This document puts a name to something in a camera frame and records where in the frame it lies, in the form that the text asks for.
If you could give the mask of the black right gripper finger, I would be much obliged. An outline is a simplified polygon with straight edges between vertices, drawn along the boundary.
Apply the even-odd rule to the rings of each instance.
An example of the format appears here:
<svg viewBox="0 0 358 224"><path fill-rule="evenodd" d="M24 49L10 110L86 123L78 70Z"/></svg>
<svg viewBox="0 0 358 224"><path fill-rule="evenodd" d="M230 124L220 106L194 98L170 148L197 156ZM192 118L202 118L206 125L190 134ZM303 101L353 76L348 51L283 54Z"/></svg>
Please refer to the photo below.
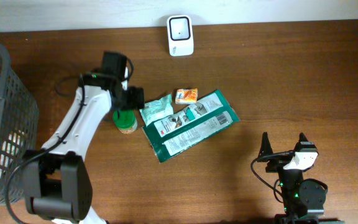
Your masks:
<svg viewBox="0 0 358 224"><path fill-rule="evenodd" d="M262 134L262 142L261 142L261 147L260 147L258 157L269 156L271 154L273 154L273 151L272 151L272 147L270 145L268 133L264 132Z"/></svg>
<svg viewBox="0 0 358 224"><path fill-rule="evenodd" d="M295 144L294 150L295 152L316 152L316 146L306 138L304 133L300 133L299 140Z"/></svg>

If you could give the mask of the green lid jar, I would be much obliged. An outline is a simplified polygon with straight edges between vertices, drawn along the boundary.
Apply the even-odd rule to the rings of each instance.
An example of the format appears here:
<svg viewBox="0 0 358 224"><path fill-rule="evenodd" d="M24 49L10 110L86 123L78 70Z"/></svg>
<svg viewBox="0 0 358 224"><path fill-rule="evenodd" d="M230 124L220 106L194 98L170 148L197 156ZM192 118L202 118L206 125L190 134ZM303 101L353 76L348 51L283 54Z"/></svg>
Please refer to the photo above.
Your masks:
<svg viewBox="0 0 358 224"><path fill-rule="evenodd" d="M137 119L132 110L116 110L112 118L122 134L130 134L137 129Z"/></svg>

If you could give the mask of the orange snack packet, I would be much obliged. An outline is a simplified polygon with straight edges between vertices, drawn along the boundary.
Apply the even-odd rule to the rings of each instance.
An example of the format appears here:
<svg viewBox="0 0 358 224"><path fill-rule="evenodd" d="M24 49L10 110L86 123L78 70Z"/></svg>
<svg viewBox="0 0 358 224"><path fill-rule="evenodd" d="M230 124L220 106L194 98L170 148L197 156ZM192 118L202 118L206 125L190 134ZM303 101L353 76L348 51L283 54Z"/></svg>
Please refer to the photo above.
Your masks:
<svg viewBox="0 0 358 224"><path fill-rule="evenodd" d="M190 105L196 103L198 99L198 89L178 89L175 95L175 103L179 105Z"/></svg>

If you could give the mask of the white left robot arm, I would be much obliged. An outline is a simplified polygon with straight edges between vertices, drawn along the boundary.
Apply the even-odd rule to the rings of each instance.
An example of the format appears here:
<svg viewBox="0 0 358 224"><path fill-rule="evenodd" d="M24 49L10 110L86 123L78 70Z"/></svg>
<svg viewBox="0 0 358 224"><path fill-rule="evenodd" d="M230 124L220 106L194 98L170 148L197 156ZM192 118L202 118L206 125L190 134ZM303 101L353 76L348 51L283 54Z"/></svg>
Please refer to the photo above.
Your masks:
<svg viewBox="0 0 358 224"><path fill-rule="evenodd" d="M129 86L132 61L105 52L101 66L78 78L73 103L41 149L28 149L6 180L21 178L27 212L53 223L105 223L91 206L93 188L85 166L90 142L103 118L144 107L144 91Z"/></svg>

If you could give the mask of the white barcode scanner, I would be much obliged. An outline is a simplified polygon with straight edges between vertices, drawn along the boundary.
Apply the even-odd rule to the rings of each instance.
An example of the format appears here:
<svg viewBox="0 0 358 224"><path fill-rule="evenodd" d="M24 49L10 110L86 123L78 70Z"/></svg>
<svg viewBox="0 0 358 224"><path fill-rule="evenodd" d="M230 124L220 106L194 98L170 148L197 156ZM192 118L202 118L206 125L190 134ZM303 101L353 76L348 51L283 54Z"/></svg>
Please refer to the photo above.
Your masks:
<svg viewBox="0 0 358 224"><path fill-rule="evenodd" d="M189 16L170 16L167 19L167 35L172 57L187 56L194 52L193 26Z"/></svg>

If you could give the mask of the light green tissue pack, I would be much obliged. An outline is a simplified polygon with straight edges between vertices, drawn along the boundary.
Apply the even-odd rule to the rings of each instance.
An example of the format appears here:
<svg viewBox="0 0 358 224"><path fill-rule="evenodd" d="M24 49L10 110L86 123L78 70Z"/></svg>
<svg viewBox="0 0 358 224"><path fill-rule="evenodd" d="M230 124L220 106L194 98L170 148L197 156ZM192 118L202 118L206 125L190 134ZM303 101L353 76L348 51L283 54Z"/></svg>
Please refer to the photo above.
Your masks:
<svg viewBox="0 0 358 224"><path fill-rule="evenodd" d="M159 100L146 103L143 109L140 109L140 115L146 126L154 121L160 120L173 114L172 94L168 94Z"/></svg>

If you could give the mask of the green 3M package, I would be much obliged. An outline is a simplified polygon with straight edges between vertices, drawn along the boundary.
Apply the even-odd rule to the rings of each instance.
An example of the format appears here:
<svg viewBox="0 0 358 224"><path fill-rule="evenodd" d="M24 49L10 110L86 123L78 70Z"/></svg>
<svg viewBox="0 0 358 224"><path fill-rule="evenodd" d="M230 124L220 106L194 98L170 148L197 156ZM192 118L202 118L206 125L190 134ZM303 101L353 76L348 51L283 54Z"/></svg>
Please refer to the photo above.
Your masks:
<svg viewBox="0 0 358 224"><path fill-rule="evenodd" d="M222 92L216 90L142 130L163 163L239 121Z"/></svg>

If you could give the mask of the grey plastic mesh basket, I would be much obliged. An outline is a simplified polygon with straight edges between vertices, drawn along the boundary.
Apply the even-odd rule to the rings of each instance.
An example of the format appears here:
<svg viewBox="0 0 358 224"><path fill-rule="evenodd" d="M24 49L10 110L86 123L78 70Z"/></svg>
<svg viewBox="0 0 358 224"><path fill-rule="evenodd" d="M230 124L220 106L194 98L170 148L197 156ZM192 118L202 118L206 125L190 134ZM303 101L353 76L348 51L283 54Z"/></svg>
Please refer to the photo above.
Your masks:
<svg viewBox="0 0 358 224"><path fill-rule="evenodd" d="M0 206L4 191L16 203L24 196L19 176L6 181L22 156L35 148L39 109L35 98L11 67L7 49L0 44Z"/></svg>

